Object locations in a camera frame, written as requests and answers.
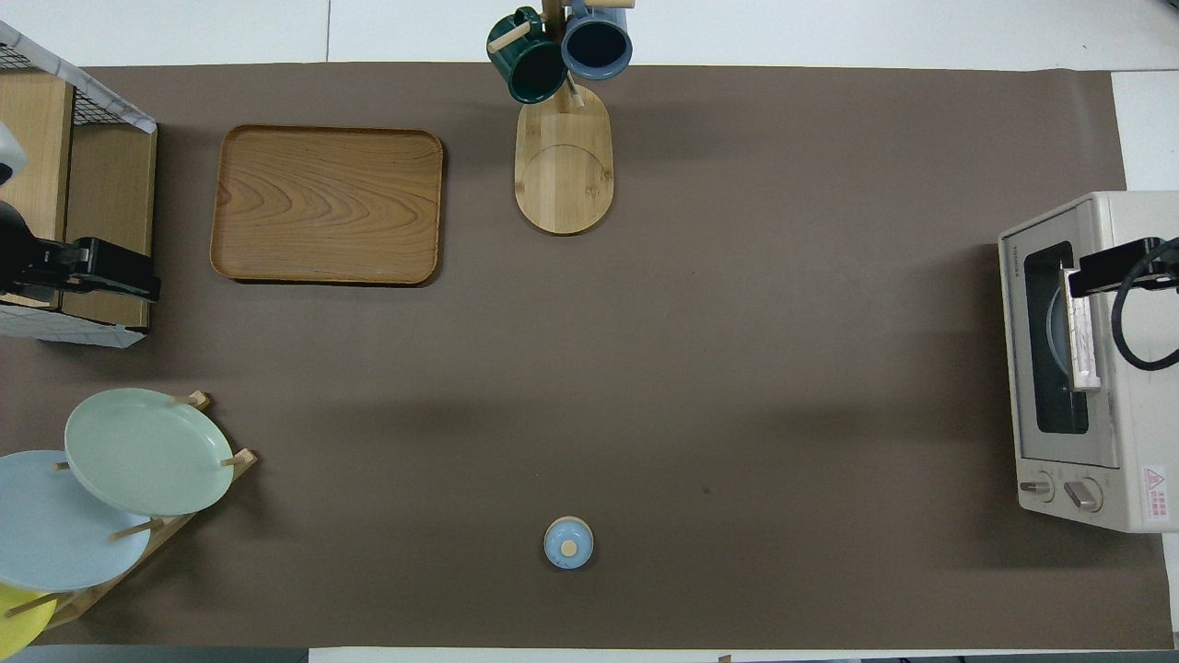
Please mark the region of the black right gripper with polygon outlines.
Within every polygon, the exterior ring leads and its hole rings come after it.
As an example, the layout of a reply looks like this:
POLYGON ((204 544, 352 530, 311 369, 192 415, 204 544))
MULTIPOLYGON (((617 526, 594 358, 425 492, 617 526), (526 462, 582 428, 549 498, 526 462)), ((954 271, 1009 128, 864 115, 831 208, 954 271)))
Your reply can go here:
POLYGON ((1091 297, 1111 289, 1175 289, 1178 285, 1178 239, 1141 238, 1126 244, 1127 250, 1091 252, 1071 273, 1071 297, 1091 297))

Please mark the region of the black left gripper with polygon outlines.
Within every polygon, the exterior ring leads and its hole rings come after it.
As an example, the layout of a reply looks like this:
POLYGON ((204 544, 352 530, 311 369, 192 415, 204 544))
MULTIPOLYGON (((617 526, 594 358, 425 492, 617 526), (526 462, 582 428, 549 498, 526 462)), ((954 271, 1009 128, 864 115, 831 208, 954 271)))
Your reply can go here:
POLYGON ((100 238, 80 238, 77 244, 35 238, 17 206, 6 202, 1 203, 1 285, 14 297, 104 291, 149 303, 159 302, 163 289, 153 260, 144 252, 100 238), (81 262, 83 273, 77 273, 81 262), (124 283, 106 277, 144 278, 124 283))

